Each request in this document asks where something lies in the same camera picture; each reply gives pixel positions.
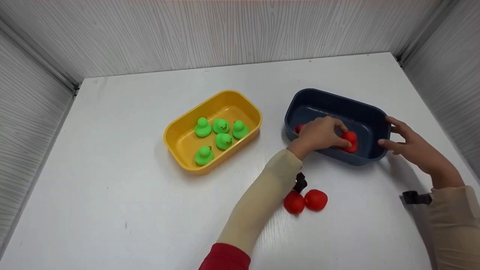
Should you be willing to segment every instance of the black clip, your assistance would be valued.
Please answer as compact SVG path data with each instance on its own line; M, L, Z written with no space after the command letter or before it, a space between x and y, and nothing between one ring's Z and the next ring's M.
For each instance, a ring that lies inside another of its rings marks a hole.
M421 194L415 190L409 190L402 193L403 199L406 204L426 204L429 205L432 203L432 197L430 194Z
M293 190L296 192L300 193L304 188L308 186L307 180L305 180L305 175L303 173L299 172L297 174L297 179L295 180L295 186L293 187Z

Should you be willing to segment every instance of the gray wood-grain wall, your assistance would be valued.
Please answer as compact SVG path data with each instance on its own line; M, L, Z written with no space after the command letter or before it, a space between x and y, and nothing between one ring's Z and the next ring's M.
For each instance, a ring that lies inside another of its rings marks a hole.
M0 255L71 100L0 31Z
M480 176L480 1L460 1L405 71Z
M439 0L0 0L86 77L391 51Z

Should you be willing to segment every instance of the white tabletop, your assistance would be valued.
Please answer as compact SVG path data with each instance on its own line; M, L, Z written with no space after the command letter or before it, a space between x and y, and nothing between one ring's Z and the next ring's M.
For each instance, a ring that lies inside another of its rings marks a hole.
M293 95L308 87L381 108L407 122L480 188L390 53L85 79L0 261L3 270L196 269L235 203L288 141ZM189 177L162 135L213 94L235 89L263 114L260 137L211 173ZM430 269L399 194L429 177L402 157L353 167L305 161L326 208L298 218L282 207L250 269Z

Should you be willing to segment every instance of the hand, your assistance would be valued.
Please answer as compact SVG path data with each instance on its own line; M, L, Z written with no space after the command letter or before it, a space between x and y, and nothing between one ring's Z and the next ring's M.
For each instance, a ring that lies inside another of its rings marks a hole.
M299 138L294 140L287 149L302 160L308 153L318 149L351 146L349 141L335 134L335 128L343 132L348 130L342 121L330 116L310 121L302 127Z
M386 121L393 125L392 132L400 134L405 143L381 139L378 141L379 145L392 150L394 155L402 155L424 173L432 176L435 188L464 185L453 164L407 124L391 116L387 116Z

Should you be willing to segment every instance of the plastic tray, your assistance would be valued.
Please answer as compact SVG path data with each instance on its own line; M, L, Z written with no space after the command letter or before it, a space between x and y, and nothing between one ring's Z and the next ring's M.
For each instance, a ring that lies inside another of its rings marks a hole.
M233 122L242 120L250 132L241 140L233 139L234 144L223 151L216 147L216 134L213 131L205 138L195 135L194 128L200 117L206 117L210 124L213 124L215 118L227 120L230 124L230 135ZM259 134L261 124L262 114L255 105L240 92L225 90L170 123L165 129L163 140L182 168L192 174L201 175L210 172L252 141ZM212 147L215 158L208 164L199 166L195 163L194 157L198 149L204 145Z
M327 115L339 118L357 134L358 149L354 153L347 153L331 147L317 152L354 166L362 166L385 156L387 151L377 141L390 139L391 125L385 121L386 114L381 109L313 88L300 90L293 97L285 115L287 137L296 139L298 134L293 131L295 126Z

